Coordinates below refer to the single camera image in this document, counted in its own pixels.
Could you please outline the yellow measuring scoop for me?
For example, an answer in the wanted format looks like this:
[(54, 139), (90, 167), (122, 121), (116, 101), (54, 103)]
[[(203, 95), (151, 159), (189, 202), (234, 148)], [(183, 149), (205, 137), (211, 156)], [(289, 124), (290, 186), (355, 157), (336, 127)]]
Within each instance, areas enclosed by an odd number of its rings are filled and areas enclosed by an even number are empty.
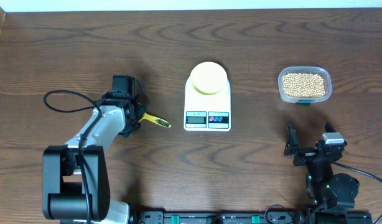
[(151, 115), (148, 112), (145, 112), (141, 116), (139, 122), (144, 121), (144, 120), (150, 121), (150, 122), (152, 122), (158, 126), (164, 127), (164, 128), (170, 128), (171, 127), (171, 123), (168, 122), (167, 120), (160, 118), (158, 116)]

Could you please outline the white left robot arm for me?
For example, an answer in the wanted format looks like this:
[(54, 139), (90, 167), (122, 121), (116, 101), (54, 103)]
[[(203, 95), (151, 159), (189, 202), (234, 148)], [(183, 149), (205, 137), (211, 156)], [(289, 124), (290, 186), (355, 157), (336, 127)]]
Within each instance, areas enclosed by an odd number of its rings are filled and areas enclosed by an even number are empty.
[(91, 118), (65, 144), (43, 154), (42, 211), (62, 223), (127, 223), (129, 205), (111, 198), (105, 154), (129, 136), (146, 109), (129, 99), (101, 99)]

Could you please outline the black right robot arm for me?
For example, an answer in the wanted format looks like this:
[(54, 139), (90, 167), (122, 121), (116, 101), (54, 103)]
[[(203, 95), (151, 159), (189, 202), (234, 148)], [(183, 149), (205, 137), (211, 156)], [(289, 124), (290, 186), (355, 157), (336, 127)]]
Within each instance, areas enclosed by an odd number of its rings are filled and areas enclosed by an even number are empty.
[(343, 136), (330, 123), (313, 147), (301, 147), (296, 129), (287, 127), (285, 156), (294, 158), (295, 166), (306, 166), (308, 196), (320, 210), (349, 211), (355, 206), (359, 181), (344, 173), (334, 174), (332, 166), (342, 158), (347, 146)]

